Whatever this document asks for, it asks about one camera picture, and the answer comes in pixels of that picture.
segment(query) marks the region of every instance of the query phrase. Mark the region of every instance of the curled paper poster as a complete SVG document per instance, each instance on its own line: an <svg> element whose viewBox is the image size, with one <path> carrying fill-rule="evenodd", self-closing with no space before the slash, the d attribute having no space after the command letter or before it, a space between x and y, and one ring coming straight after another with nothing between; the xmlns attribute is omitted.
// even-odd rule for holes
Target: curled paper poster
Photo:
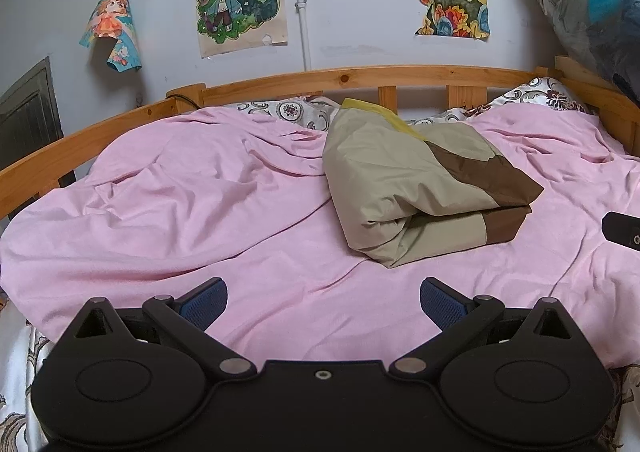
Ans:
<svg viewBox="0 0 640 452"><path fill-rule="evenodd" d="M129 0L100 0L86 26L80 45L89 47L96 38L115 38L107 64L117 72L140 69L140 57Z"/></svg>

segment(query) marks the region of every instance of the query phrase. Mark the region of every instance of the black plastic mount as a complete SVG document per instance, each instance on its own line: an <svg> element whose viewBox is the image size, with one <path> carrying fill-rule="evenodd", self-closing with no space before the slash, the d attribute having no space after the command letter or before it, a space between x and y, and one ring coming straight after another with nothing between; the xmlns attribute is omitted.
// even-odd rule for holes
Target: black plastic mount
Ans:
<svg viewBox="0 0 640 452"><path fill-rule="evenodd" d="M37 374L46 452L87 450L562 450L595 452L609 374L554 298L532 309L468 299L434 278L442 333L395 360L254 364L204 330L214 278L139 309L88 301Z"/></svg>
<svg viewBox="0 0 640 452"><path fill-rule="evenodd" d="M637 217L609 212L602 220L602 232L609 242L640 251L640 219Z"/></svg>

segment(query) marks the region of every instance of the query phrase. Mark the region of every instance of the pink blanket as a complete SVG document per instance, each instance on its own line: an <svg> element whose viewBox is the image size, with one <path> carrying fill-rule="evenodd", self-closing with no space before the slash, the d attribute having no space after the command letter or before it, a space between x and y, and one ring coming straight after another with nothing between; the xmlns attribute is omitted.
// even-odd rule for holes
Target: pink blanket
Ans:
<svg viewBox="0 0 640 452"><path fill-rule="evenodd" d="M609 210L640 214L638 160L580 112L511 104L472 123L545 187L510 243L386 269L346 245L324 134L209 108L127 133L87 178L18 215L0 284L57 339L89 297L139 307L221 276L228 307L207 332L260 367L390 362L437 334L418 298L435 276L511 307L554 295L607 366L640 361L640 253L600 232Z"/></svg>

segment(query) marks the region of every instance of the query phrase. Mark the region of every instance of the blue gripper pad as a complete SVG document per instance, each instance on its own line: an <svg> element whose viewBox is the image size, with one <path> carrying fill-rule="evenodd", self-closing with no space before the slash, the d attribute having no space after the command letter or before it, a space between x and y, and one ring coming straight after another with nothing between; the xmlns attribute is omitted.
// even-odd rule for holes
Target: blue gripper pad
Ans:
<svg viewBox="0 0 640 452"><path fill-rule="evenodd" d="M225 311L226 301L225 281L215 278L178 298L177 312L204 331Z"/></svg>
<svg viewBox="0 0 640 452"><path fill-rule="evenodd" d="M474 308L474 302L442 282L427 278L420 286L420 305L442 331Z"/></svg>

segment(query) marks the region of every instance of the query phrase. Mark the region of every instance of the floral pillowcase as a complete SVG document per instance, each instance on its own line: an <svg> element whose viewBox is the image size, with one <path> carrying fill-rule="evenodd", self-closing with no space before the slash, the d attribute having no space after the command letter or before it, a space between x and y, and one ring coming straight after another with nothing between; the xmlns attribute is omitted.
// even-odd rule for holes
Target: floral pillowcase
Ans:
<svg viewBox="0 0 640 452"><path fill-rule="evenodd" d="M505 92L488 104L489 107L507 103L539 103L554 110L578 110L593 114L588 106L577 99L562 83L553 78L534 78L526 85Z"/></svg>
<svg viewBox="0 0 640 452"><path fill-rule="evenodd" d="M268 114L309 130L324 132L329 129L332 119L340 110L339 104L323 96L233 103L225 107L235 108L245 114Z"/></svg>
<svg viewBox="0 0 640 452"><path fill-rule="evenodd" d="M496 106L507 103L539 103L554 110L578 110L585 114L596 114L588 105L583 104L558 80L553 78L534 78L529 83L505 92L494 101L477 106L472 109L452 108L442 114L427 117L424 119L411 120L409 125L420 125L422 123L446 123L449 121L464 121L465 119L477 116Z"/></svg>

